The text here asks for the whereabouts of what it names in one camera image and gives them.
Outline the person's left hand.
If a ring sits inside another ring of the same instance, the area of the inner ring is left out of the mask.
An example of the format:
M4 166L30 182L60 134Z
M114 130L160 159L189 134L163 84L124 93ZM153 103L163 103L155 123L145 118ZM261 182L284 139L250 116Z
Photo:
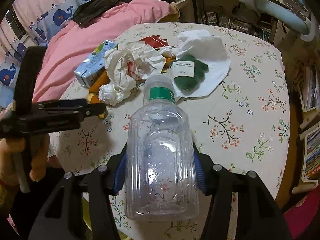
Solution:
M1 181L8 186L17 186L20 181L29 177L32 181L39 181L46 175L47 155L49 148L49 135L38 137L39 146L33 157L27 156L27 167L30 172L24 171L23 152L26 140L1 139Z

